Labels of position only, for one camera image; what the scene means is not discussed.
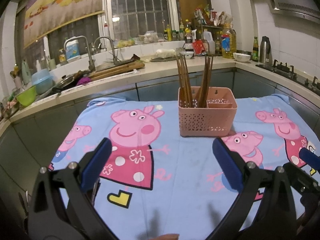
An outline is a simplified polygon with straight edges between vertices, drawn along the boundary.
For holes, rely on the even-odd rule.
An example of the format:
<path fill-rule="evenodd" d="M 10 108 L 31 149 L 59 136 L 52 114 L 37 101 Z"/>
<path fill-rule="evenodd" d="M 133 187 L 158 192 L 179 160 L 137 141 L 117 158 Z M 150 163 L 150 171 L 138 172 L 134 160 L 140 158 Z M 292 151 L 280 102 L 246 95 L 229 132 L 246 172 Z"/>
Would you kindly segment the brown wooden chopstick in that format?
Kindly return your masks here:
<path fill-rule="evenodd" d="M 205 65 L 204 65 L 204 71 L 202 76 L 202 82 L 201 82 L 201 87 L 199 89 L 199 94 L 197 97 L 198 99 L 197 106 L 199 108 L 206 108 L 209 83 L 210 83 L 211 74 L 212 74 L 213 59 L 214 59 L 213 56 L 205 57 Z"/>
<path fill-rule="evenodd" d="M 187 98 L 185 96 L 185 90 L 184 90 L 184 81 L 183 81 L 183 72 L 182 72 L 182 67 L 181 67 L 181 57 L 180 56 L 176 56 L 176 62 L 177 62 L 177 69 L 178 69 L 178 77 L 179 77 L 179 81 L 180 81 L 180 90 L 181 90 L 181 94 L 182 94 L 182 103 L 181 106 L 186 108 L 187 106 Z"/>
<path fill-rule="evenodd" d="M 191 93 L 191 87 L 190 87 L 190 80 L 189 80 L 189 73 L 188 73 L 188 68 L 186 65 L 186 59 L 185 56 L 181 56 L 181 67 L 182 67 L 182 76 L 183 76 L 183 81 L 184 81 L 184 90 L 185 90 L 185 96 L 187 98 L 187 106 L 189 108 L 192 108 L 194 106 L 193 104 L 193 97 Z"/>

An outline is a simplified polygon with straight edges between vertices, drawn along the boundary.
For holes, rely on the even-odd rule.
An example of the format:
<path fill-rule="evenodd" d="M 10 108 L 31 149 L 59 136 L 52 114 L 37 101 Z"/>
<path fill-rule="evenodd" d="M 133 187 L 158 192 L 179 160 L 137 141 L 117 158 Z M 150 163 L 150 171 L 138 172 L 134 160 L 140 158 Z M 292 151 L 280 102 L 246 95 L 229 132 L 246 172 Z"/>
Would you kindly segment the chrome kitchen faucet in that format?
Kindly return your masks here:
<path fill-rule="evenodd" d="M 86 36 L 84 35 L 80 35 L 80 36 L 73 36 L 71 38 L 68 38 L 67 40 L 65 40 L 64 42 L 64 45 L 63 45 L 63 49 L 65 51 L 65 48 L 66 48 L 66 44 L 69 42 L 69 41 L 72 41 L 72 40 L 83 40 L 85 42 L 85 47 L 86 47 L 86 51 L 87 51 L 87 55 L 88 55 L 88 64 L 89 64 L 89 70 L 90 71 L 94 71 L 95 70 L 95 63 L 94 63 L 94 59 L 92 57 L 92 54 L 91 54 L 91 51 L 90 51 L 90 48 L 89 48 L 89 43 L 88 43 L 88 39 Z"/>
<path fill-rule="evenodd" d="M 114 64 L 115 66 L 117 66 L 117 65 L 119 64 L 119 60 L 118 60 L 117 55 L 116 55 L 116 52 L 115 52 L 113 40 L 112 40 L 110 37 L 108 37 L 108 36 L 100 36 L 100 37 L 98 37 L 98 38 L 93 42 L 93 45 L 95 46 L 96 50 L 99 50 L 99 47 L 96 46 L 96 43 L 97 43 L 97 41 L 100 41 L 100 40 L 103 39 L 103 38 L 109 40 L 109 44 L 110 44 L 111 51 L 108 51 L 108 50 L 106 49 L 106 52 L 108 52 L 109 54 L 112 55 L 113 64 Z"/>

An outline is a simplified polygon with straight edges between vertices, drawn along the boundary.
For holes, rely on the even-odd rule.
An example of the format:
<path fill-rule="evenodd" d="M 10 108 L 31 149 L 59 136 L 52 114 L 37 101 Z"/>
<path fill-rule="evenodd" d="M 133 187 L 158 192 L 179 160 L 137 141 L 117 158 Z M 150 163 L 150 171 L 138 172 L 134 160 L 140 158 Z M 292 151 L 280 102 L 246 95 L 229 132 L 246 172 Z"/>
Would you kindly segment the barred kitchen window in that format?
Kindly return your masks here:
<path fill-rule="evenodd" d="M 178 29 L 176 0 L 104 0 L 108 34 L 127 40 L 147 31 L 164 33 Z"/>

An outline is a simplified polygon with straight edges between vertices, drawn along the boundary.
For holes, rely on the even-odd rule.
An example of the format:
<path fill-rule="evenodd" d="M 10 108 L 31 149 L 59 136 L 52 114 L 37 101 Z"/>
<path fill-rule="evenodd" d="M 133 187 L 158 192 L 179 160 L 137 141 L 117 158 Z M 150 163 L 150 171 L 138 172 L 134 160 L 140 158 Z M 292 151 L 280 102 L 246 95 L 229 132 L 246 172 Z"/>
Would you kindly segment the pink perforated utensil basket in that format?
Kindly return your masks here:
<path fill-rule="evenodd" d="M 237 104 L 227 87 L 210 87 L 206 106 L 197 106 L 199 86 L 191 87 L 194 107 L 187 107 L 183 92 L 178 90 L 178 118 L 183 137 L 224 137 L 232 129 Z"/>

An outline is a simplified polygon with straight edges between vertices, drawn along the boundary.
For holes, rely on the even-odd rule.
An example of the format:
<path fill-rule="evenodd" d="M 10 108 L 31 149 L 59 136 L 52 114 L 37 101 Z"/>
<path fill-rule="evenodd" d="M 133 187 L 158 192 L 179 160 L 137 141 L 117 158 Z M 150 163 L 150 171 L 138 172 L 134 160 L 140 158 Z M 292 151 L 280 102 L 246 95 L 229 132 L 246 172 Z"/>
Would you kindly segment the Peppa Pig blue tablecloth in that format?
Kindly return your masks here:
<path fill-rule="evenodd" d="M 244 161 L 274 170 L 298 159 L 302 148 L 319 154 L 319 139 L 287 96 L 238 99 L 224 143 Z M 176 233 L 205 239 L 237 196 L 213 151 L 213 138 L 182 137 L 176 101 L 91 100 L 57 149 L 55 170 L 80 161 L 102 139 L 112 154 L 100 174 L 95 209 L 119 239 Z"/>

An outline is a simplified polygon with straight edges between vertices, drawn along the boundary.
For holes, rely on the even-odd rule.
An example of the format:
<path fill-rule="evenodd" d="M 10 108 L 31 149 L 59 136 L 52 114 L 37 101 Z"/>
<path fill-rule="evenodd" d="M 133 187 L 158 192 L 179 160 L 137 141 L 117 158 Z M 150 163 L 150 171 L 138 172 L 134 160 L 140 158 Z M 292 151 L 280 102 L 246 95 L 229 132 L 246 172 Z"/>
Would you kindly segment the purple cloth rag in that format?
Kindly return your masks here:
<path fill-rule="evenodd" d="M 90 77 L 82 77 L 79 81 L 78 81 L 78 83 L 76 84 L 77 86 L 80 86 L 80 85 L 86 85 L 86 84 L 88 84 L 88 83 L 90 83 L 92 80 L 91 80 L 91 78 Z"/>

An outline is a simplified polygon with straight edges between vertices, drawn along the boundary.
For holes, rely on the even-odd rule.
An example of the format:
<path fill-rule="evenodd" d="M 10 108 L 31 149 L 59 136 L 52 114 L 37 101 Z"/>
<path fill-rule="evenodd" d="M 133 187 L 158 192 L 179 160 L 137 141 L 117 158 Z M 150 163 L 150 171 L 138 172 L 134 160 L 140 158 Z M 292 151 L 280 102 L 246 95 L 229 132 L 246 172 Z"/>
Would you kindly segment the black gas stove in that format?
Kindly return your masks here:
<path fill-rule="evenodd" d="M 287 78 L 320 96 L 319 79 L 317 79 L 316 76 L 308 79 L 307 77 L 299 75 L 293 65 L 283 64 L 282 62 L 274 60 L 272 64 L 259 63 L 255 66 Z"/>

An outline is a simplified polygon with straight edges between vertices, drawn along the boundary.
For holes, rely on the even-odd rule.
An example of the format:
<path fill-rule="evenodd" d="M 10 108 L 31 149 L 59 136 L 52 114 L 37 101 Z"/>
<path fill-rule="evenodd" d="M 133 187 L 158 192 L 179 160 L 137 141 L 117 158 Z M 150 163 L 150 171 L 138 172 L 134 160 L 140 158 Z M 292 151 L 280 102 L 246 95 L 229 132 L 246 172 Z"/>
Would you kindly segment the wooden cutting board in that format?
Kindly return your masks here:
<path fill-rule="evenodd" d="M 131 63 L 128 63 L 128 64 L 124 64 L 122 66 L 117 66 L 117 67 L 113 67 L 113 68 L 110 68 L 110 69 L 102 70 L 102 71 L 99 71 L 99 72 L 91 73 L 91 74 L 89 74 L 88 77 L 92 81 L 97 81 L 97 80 L 104 79 L 104 78 L 107 78 L 107 77 L 111 77 L 111 76 L 115 76 L 115 75 L 131 72 L 134 69 L 136 69 L 136 70 L 142 69 L 144 67 L 145 67 L 145 64 L 143 62 L 135 61 L 135 62 L 131 62 Z"/>

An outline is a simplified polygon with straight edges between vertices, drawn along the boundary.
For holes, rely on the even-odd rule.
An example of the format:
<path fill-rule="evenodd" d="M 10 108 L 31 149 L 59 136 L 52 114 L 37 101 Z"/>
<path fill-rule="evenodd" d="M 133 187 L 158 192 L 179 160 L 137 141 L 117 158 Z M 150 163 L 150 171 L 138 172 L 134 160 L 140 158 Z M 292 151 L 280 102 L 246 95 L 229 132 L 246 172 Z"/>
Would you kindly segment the green plastic basin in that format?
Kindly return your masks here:
<path fill-rule="evenodd" d="M 24 107 L 28 107 L 36 100 L 37 92 L 36 86 L 24 90 L 16 96 L 17 101 Z"/>

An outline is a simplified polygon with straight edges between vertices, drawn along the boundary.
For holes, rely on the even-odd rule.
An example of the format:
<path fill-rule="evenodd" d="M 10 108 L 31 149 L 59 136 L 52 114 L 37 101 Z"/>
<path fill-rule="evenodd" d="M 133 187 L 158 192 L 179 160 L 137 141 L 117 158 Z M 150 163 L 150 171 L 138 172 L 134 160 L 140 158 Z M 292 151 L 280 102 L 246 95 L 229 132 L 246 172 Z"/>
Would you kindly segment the light blue plastic container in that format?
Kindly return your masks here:
<path fill-rule="evenodd" d="M 42 69 L 31 76 L 32 85 L 36 87 L 38 95 L 44 94 L 53 86 L 53 77 L 48 69 Z"/>

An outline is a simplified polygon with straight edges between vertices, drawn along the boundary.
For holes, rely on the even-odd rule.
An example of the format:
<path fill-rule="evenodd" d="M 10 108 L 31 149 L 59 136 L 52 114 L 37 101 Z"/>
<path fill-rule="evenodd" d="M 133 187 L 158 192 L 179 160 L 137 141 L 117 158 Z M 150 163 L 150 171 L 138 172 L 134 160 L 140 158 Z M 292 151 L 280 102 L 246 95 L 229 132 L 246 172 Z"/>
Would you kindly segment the stainless steel thermos kettle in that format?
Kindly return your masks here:
<path fill-rule="evenodd" d="M 267 36 L 263 36 L 260 43 L 259 62 L 270 64 L 272 62 L 271 42 Z"/>

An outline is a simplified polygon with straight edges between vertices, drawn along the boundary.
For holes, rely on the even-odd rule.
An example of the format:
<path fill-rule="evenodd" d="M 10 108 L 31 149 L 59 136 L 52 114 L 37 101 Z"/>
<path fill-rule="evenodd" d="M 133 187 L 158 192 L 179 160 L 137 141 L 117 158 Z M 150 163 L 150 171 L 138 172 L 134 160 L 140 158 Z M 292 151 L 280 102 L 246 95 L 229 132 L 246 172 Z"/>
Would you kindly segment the white ceramic bowl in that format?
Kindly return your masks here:
<path fill-rule="evenodd" d="M 243 53 L 233 53 L 233 57 L 235 61 L 246 63 L 251 59 L 251 55 L 243 54 Z"/>

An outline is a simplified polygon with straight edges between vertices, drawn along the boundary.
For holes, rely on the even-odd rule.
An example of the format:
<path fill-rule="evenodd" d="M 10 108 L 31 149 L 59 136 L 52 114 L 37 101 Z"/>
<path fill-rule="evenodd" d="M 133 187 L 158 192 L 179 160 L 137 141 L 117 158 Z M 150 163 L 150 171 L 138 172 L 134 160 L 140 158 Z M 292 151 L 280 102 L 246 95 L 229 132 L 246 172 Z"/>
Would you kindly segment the green glass sauce bottle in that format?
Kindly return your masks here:
<path fill-rule="evenodd" d="M 259 61 L 259 46 L 258 46 L 258 37 L 254 37 L 253 50 L 252 50 L 252 60 L 255 62 Z"/>

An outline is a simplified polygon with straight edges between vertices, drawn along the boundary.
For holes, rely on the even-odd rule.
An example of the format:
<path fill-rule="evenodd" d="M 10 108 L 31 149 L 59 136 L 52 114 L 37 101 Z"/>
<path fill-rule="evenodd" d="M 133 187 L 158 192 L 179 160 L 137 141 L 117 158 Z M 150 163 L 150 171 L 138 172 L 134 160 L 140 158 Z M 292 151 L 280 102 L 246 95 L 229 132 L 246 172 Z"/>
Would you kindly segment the blue white detergent tub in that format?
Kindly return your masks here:
<path fill-rule="evenodd" d="M 66 44 L 65 52 L 66 52 L 66 59 L 68 63 L 81 59 L 80 50 L 79 50 L 79 41 L 78 40 L 69 41 Z"/>

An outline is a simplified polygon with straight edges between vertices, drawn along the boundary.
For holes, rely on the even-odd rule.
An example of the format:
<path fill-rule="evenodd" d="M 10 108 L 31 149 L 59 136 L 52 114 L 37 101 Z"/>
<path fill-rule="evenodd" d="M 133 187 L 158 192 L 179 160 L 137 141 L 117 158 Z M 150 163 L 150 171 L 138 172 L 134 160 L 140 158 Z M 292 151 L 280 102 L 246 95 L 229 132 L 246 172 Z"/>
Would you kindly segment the large cooking oil bottle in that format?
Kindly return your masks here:
<path fill-rule="evenodd" d="M 222 57 L 234 59 L 233 53 L 236 52 L 236 32 L 231 23 L 225 23 L 221 34 Z"/>

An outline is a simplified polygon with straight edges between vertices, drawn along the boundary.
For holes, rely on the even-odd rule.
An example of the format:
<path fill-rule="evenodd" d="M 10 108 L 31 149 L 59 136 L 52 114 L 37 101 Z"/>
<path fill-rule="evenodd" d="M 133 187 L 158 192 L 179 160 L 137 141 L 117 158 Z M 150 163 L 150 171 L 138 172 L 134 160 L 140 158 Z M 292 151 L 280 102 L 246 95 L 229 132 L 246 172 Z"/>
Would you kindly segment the red snack packet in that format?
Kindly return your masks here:
<path fill-rule="evenodd" d="M 193 50 L 196 56 L 205 56 L 207 55 L 206 49 L 204 48 L 202 40 L 195 40 L 193 42 Z"/>

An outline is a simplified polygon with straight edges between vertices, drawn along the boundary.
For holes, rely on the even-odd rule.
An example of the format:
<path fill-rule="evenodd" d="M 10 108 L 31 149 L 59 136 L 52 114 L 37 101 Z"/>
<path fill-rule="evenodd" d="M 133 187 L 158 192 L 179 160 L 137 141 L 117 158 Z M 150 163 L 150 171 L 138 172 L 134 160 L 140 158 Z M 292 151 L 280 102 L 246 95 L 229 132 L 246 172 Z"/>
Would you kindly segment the white translucent plastic jug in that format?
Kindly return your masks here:
<path fill-rule="evenodd" d="M 203 31 L 203 39 L 206 41 L 206 44 L 208 45 L 208 53 L 210 55 L 215 55 L 215 42 L 212 36 L 212 33 L 208 31 L 207 29 L 204 29 Z"/>

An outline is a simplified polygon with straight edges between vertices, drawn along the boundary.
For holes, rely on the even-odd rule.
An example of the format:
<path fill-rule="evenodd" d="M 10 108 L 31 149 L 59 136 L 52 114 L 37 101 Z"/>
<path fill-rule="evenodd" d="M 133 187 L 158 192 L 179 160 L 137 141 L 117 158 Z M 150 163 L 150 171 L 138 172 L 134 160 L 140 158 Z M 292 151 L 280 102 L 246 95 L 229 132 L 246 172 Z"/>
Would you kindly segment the wooden spice shelf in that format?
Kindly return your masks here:
<path fill-rule="evenodd" d="M 223 29 L 227 26 L 233 27 L 233 17 L 225 11 L 210 9 L 209 5 L 197 7 L 194 10 L 195 27 L 198 31 L 209 29 Z"/>

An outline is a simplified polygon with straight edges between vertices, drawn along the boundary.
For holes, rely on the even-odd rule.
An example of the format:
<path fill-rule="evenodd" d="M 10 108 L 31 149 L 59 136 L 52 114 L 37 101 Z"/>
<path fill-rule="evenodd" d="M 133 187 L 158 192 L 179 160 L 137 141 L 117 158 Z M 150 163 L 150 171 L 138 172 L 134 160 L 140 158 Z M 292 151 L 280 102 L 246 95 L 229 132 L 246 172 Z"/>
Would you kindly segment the fruit print roller blind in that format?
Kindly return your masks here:
<path fill-rule="evenodd" d="M 102 0 L 27 0 L 24 47 L 64 25 L 102 12 Z"/>

